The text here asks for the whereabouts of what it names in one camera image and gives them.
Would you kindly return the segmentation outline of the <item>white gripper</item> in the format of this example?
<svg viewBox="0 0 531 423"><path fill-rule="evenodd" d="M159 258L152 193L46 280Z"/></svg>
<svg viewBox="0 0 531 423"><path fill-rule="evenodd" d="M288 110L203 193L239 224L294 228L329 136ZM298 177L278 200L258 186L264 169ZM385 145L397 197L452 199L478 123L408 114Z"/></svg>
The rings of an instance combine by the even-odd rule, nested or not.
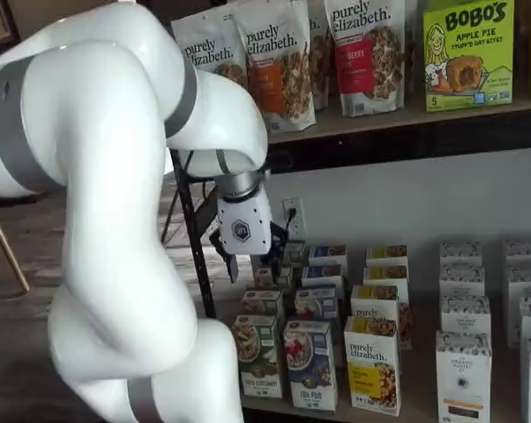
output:
<svg viewBox="0 0 531 423"><path fill-rule="evenodd" d="M273 282L278 284L288 230L272 222L270 203L263 187L242 202L218 198L219 229L209 241L221 256L230 282L238 279L236 255L262 256L268 253Z"/></svg>

